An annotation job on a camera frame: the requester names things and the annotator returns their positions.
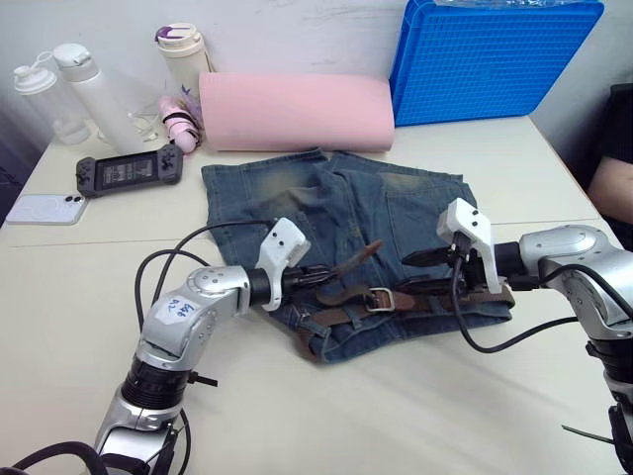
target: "blue plastic crate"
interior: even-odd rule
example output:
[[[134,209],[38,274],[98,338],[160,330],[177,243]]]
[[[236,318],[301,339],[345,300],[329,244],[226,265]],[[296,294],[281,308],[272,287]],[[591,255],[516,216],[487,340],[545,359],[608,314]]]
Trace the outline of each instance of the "blue plastic crate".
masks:
[[[397,126],[531,113],[604,6],[488,10],[409,0],[390,78]]]

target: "bottle cap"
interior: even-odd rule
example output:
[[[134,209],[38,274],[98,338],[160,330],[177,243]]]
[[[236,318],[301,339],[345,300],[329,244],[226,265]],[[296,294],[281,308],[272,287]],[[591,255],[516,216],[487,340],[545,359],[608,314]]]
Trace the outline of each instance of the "bottle cap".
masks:
[[[191,23],[172,23],[160,27],[154,36],[158,49],[167,57],[183,57],[205,46],[202,35]]]
[[[23,96],[46,91],[57,81],[55,73],[43,67],[20,66],[13,74],[16,91]]]
[[[92,54],[82,45],[59,45],[52,51],[52,57],[63,77],[70,82],[84,81],[99,73],[99,66],[92,59]]]

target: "label sticker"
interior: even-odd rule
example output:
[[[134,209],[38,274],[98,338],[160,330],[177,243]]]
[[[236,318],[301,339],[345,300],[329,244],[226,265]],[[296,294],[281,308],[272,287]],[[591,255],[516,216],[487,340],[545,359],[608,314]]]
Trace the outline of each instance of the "label sticker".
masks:
[[[191,317],[199,308],[200,306],[191,300],[174,297],[169,299],[155,316],[166,325],[179,324]]]

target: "white wall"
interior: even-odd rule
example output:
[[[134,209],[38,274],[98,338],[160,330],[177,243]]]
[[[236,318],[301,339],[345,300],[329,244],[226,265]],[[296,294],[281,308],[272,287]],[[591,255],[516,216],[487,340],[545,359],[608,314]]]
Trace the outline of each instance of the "white wall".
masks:
[[[633,2],[604,0],[606,13],[533,114],[573,159],[608,86],[633,70]],[[224,71],[356,72],[389,75],[406,0],[0,0],[0,107],[34,120],[12,90],[13,68],[64,42],[85,44],[136,108],[173,91],[153,34],[195,23]]]
[[[599,22],[531,116],[573,169],[582,168],[609,86],[633,82],[633,1],[602,3]]]

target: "robotic arm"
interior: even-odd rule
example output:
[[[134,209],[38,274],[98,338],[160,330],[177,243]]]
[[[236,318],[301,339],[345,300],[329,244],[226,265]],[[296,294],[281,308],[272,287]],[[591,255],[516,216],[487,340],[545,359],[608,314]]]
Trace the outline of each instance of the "robotic arm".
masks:
[[[276,310],[284,269],[295,266],[309,248],[301,231],[283,218],[261,244],[255,269],[195,270],[180,289],[154,303],[132,368],[97,435],[95,448],[111,473],[168,472],[178,434],[173,423],[214,328],[254,305]],[[293,282],[299,281],[294,272]]]
[[[500,276],[512,290],[547,287],[566,296],[587,332],[588,354],[604,365],[617,403],[609,408],[615,450],[633,473],[633,253],[609,244],[601,230],[572,225],[493,247],[490,221],[461,199],[440,217],[437,232],[452,244],[430,255],[444,255],[449,263],[457,256],[466,260],[470,288],[499,292]],[[428,265],[428,255],[405,260]]]

